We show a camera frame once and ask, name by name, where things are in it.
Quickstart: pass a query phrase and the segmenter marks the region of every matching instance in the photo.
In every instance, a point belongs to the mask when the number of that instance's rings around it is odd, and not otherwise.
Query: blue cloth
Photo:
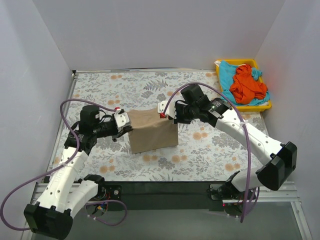
[[[219,67],[219,79],[223,95],[225,95],[236,106],[258,106],[267,102],[270,99],[270,94],[268,91],[266,92],[264,99],[259,100],[254,98],[248,105],[236,103],[235,97],[229,89],[231,85],[234,83],[234,75],[236,74],[237,67],[237,65],[231,65],[224,60],[221,61]],[[258,80],[258,78],[262,75],[262,72],[253,67],[251,75],[254,80]]]

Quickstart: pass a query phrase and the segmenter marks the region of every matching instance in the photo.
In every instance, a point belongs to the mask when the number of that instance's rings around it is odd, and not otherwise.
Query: yellow plastic basket
[[[252,68],[259,69],[258,65],[257,65],[257,63],[256,63],[256,61],[254,59],[224,59],[224,60],[227,63],[232,64],[232,65],[248,64]],[[220,78],[219,78],[219,67],[217,65],[215,66],[215,72],[216,72],[216,75],[217,75],[217,77],[218,77],[218,79],[220,81]],[[264,82],[261,76],[258,78],[258,81],[260,83]],[[240,112],[263,112],[264,110],[271,108],[271,106],[272,106],[272,104],[271,104],[271,101],[269,100],[268,101],[268,105],[266,105],[266,106],[237,106],[236,108]]]

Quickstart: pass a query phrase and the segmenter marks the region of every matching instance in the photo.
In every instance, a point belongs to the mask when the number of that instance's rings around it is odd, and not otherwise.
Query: leaf pattern
[[[121,107],[148,110],[167,100],[181,85],[202,82],[219,89],[214,75],[202,72],[122,72],[80,73],[73,90],[74,98],[86,99],[108,108]],[[202,88],[209,99],[218,97],[215,92]],[[181,95],[173,100],[182,99]],[[70,124],[80,119],[81,102],[71,102],[66,118]],[[264,123],[259,113],[243,113],[245,119],[259,130]],[[64,149],[68,136],[64,126],[56,156]],[[98,174],[107,181],[224,181],[235,171],[247,168],[247,150],[226,133],[206,123],[194,120],[178,125],[179,145],[155,151],[131,154],[128,135],[113,142],[111,137],[98,139],[89,158],[81,167],[78,178]],[[252,167],[260,166],[252,156]]]

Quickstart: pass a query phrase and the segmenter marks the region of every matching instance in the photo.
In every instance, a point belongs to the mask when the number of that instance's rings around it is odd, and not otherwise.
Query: beige towel
[[[160,118],[157,108],[131,110],[127,113],[133,128],[128,133],[132,154],[179,144],[178,124],[173,124],[173,120]]]

